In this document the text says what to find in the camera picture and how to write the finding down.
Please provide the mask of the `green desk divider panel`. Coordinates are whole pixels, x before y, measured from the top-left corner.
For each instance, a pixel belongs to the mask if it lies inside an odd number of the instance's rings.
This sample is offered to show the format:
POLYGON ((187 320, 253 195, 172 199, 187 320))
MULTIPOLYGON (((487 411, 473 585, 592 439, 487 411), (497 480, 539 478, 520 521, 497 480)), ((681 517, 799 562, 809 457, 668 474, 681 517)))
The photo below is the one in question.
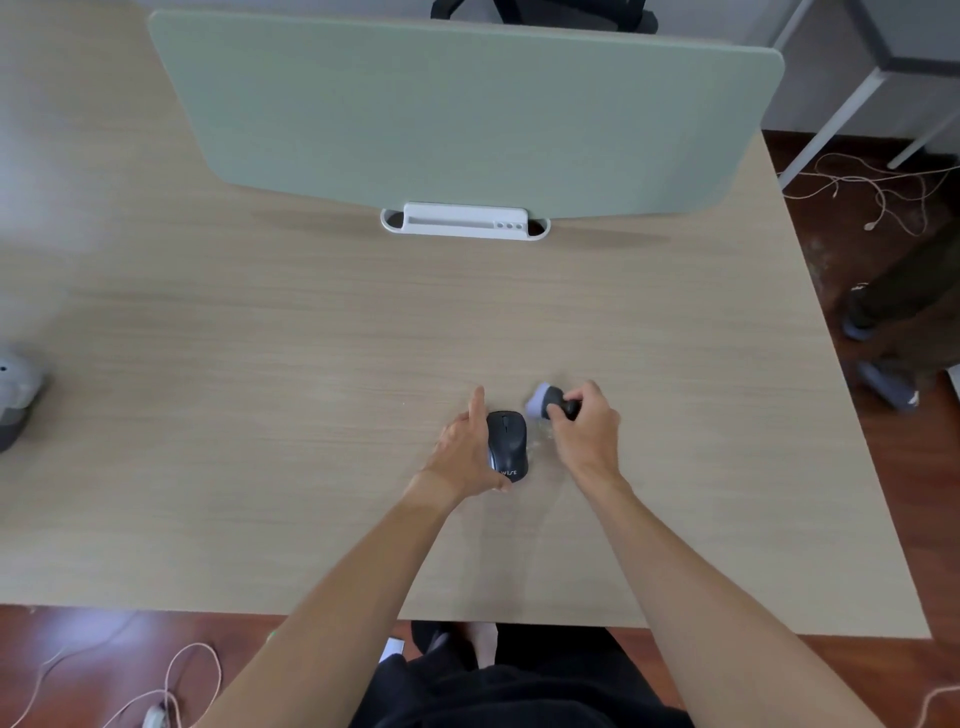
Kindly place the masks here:
POLYGON ((785 71, 770 48, 449 20, 163 8, 147 27, 221 180, 390 211, 700 211, 785 71))

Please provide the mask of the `person's right forearm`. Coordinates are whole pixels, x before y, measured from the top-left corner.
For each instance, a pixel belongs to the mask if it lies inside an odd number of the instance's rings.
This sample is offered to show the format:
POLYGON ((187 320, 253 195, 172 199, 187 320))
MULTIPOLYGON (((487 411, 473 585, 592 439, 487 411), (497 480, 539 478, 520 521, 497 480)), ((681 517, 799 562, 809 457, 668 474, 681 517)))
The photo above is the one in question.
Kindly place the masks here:
POLYGON ((618 471, 591 467, 573 478, 696 728, 884 728, 825 661, 656 517, 618 471))

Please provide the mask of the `black computer mouse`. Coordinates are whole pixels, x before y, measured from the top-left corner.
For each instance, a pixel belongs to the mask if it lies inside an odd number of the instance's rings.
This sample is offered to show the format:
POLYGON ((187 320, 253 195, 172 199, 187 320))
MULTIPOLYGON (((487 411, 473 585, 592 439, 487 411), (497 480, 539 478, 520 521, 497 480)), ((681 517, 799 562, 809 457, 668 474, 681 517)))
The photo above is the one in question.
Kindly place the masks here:
POLYGON ((517 483, 529 471, 527 426, 521 412, 491 411, 486 415, 488 465, 501 476, 517 483))

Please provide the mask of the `person's right hand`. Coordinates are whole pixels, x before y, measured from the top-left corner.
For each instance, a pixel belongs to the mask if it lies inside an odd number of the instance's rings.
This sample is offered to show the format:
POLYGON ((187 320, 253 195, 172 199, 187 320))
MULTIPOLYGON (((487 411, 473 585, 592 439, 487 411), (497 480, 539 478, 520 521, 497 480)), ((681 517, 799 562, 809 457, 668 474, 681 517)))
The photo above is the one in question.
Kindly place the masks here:
POLYGON ((582 399, 570 429, 553 429, 558 457, 585 496, 623 491, 628 483, 619 467, 620 415, 593 380, 566 393, 582 399))

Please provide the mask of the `white metal table frame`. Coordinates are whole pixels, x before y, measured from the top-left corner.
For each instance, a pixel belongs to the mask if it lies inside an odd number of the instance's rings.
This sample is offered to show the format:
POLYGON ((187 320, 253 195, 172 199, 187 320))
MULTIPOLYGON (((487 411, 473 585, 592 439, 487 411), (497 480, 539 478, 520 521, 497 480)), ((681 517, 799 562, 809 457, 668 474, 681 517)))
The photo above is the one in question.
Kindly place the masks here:
POLYGON ((843 0, 870 72, 778 176, 786 190, 891 76, 960 81, 960 0, 843 0))

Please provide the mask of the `black office chair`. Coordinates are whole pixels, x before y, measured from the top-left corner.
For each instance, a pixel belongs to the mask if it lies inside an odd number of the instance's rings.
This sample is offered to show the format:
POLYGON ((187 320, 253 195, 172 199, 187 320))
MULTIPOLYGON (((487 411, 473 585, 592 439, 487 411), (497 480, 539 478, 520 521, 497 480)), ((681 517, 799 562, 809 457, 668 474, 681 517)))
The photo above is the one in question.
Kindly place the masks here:
POLYGON ((483 0, 510 26, 654 35, 659 21, 646 0, 483 0))

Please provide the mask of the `person's left hand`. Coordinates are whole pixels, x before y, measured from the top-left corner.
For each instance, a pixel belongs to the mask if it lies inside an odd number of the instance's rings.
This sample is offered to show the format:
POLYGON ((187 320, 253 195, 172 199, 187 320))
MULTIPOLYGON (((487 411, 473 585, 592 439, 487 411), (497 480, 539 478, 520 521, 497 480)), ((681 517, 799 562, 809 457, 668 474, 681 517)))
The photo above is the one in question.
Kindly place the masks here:
POLYGON ((489 465, 487 415, 485 390, 477 386, 466 410, 440 432, 404 496, 450 513, 463 501, 494 491, 489 478, 497 471, 489 465))

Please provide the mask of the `grey rounded device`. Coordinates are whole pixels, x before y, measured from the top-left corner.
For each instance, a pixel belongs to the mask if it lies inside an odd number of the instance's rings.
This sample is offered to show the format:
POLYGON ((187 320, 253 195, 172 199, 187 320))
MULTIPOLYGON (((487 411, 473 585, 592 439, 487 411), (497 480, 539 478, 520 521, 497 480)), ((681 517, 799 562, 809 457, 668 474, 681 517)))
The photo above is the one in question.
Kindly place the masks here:
POLYGON ((36 361, 0 345, 0 455, 25 431, 45 384, 45 371, 36 361))

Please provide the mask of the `person's black shorts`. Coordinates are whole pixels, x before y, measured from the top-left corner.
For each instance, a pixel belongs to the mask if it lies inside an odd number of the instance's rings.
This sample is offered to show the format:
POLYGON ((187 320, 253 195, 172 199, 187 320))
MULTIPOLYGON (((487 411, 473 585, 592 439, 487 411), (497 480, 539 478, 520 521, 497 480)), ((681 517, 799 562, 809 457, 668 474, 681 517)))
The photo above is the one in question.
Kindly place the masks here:
POLYGON ((694 728, 604 627, 498 623, 481 667, 460 625, 415 620, 408 661, 378 664, 349 728, 694 728))

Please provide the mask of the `white divider panel bracket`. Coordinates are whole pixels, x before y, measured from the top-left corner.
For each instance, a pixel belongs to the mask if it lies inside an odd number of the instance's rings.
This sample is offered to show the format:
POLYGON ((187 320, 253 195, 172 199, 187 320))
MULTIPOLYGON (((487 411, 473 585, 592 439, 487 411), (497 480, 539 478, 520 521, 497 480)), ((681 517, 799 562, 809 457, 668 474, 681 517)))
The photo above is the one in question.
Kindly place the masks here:
POLYGON ((382 209, 379 220, 387 232, 404 236, 533 242, 551 231, 550 220, 514 207, 407 202, 401 210, 382 209))

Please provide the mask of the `person's left forearm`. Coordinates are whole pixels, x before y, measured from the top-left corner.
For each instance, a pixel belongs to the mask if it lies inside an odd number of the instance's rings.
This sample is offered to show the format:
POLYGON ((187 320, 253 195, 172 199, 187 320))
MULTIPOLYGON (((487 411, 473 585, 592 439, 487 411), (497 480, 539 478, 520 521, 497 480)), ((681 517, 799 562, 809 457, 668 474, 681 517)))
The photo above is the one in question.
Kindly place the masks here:
POLYGON ((325 575, 195 728, 347 728, 462 478, 417 474, 325 575))

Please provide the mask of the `black brush with grey head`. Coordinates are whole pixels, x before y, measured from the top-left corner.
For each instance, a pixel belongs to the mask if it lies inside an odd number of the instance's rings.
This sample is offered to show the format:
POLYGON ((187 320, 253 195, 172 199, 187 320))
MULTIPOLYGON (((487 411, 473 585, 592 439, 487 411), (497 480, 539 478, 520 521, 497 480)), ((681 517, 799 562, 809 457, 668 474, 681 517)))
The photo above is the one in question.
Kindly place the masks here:
POLYGON ((564 390, 543 382, 538 384, 524 406, 525 416, 530 420, 548 420, 548 408, 556 406, 569 421, 575 421, 582 408, 582 398, 570 398, 564 390))

